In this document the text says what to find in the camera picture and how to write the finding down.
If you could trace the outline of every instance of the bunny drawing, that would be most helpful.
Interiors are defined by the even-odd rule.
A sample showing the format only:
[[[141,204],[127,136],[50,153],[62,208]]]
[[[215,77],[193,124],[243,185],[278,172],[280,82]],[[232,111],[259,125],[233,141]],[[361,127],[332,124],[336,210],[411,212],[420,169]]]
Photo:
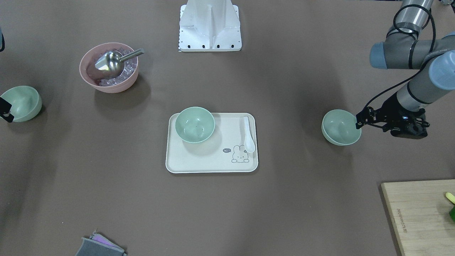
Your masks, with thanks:
[[[248,160],[248,154],[247,151],[245,150],[244,145],[236,145],[234,146],[234,153],[232,154],[232,160],[231,162],[233,163],[248,163],[250,160]]]

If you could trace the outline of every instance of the tray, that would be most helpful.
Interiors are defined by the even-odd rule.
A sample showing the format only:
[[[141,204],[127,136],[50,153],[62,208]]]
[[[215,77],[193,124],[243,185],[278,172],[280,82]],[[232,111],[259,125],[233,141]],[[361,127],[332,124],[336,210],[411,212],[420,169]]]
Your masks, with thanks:
[[[171,173],[234,173],[252,172],[259,164],[256,123],[248,113],[212,113],[215,130],[201,143],[183,141],[175,130],[178,113],[169,119],[166,168]],[[253,153],[245,151],[243,117],[250,121],[251,135],[256,144]]]

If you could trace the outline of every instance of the ladle handle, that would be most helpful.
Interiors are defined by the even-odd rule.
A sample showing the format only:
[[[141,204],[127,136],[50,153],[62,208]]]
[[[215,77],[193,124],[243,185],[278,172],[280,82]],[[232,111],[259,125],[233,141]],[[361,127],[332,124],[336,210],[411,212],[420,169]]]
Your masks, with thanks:
[[[137,49],[137,50],[135,50],[133,52],[130,52],[130,53],[120,57],[119,60],[120,60],[120,62],[125,62],[125,61],[127,61],[129,59],[132,59],[132,58],[134,58],[136,56],[141,55],[142,53],[144,53],[144,49],[143,48]]]

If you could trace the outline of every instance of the cloth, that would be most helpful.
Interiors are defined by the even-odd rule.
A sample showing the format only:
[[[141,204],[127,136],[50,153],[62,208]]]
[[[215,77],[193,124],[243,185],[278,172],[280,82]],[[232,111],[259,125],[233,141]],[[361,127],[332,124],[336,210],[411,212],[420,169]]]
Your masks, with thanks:
[[[82,245],[76,256],[126,256],[126,253],[104,236],[93,232],[90,238],[82,238]]]

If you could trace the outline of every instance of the cutting board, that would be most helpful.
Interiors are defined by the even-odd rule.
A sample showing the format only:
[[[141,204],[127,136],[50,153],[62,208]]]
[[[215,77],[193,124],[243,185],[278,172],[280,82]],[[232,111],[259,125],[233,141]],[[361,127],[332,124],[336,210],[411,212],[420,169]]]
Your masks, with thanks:
[[[455,179],[381,184],[402,256],[455,256]]]

